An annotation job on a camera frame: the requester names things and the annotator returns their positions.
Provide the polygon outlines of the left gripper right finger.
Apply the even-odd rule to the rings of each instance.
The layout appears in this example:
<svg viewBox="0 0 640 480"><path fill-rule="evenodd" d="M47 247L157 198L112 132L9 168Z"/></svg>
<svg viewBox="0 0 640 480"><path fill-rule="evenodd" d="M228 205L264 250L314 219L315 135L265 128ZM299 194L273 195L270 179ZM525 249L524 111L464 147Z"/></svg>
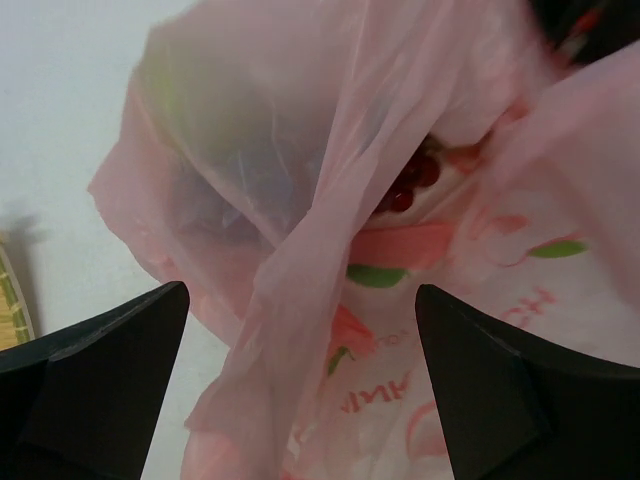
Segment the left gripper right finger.
<svg viewBox="0 0 640 480"><path fill-rule="evenodd" d="M638 368L547 341L434 285L419 287L415 310L455 478L638 478Z"/></svg>

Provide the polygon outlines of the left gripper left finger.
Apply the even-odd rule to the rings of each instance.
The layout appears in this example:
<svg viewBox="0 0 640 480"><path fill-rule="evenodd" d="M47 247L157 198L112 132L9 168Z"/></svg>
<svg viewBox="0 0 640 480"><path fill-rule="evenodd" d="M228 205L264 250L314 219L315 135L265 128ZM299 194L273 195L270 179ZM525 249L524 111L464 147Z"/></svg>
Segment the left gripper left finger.
<svg viewBox="0 0 640 480"><path fill-rule="evenodd" d="M170 282L3 351L2 478L140 478L189 304Z"/></svg>

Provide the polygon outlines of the pink plastic bag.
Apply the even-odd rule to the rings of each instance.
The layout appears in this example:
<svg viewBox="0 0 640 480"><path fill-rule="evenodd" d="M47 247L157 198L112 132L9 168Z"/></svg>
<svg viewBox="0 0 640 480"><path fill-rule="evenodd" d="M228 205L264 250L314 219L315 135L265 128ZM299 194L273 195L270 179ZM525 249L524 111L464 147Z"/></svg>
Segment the pink plastic bag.
<svg viewBox="0 0 640 480"><path fill-rule="evenodd" d="M140 65L172 63L166 131ZM412 155L441 176L380 203ZM229 347L184 479L448 479L423 284L639 362L639 29L526 1L202 1L155 27L90 187Z"/></svg>

